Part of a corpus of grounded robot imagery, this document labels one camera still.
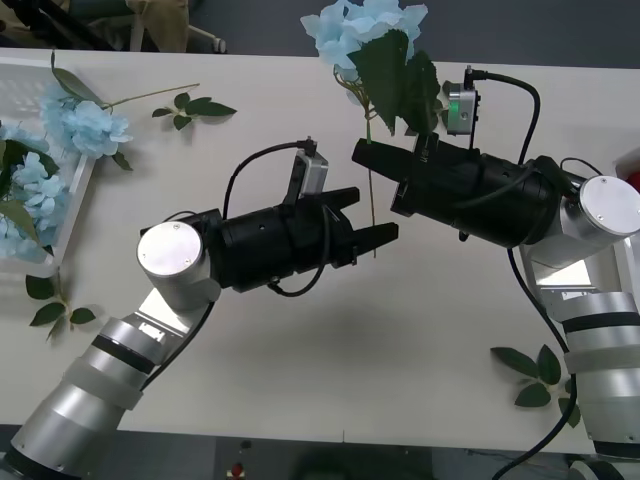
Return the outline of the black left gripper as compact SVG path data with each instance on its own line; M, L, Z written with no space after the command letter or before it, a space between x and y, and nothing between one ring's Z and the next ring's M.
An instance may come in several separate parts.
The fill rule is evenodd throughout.
M343 210L360 201L357 187L302 197L286 220L295 273L321 265L325 234L329 235L327 264L341 268L357 262L357 250L376 250L398 239L399 226L389 222L354 230Z

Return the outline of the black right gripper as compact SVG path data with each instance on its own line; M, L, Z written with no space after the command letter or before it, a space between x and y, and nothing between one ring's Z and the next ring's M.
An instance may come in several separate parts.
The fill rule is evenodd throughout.
M413 151L360 139L352 161L397 183L391 211L454 222L454 204L470 199L482 177L478 149L451 145L437 134L419 135Z

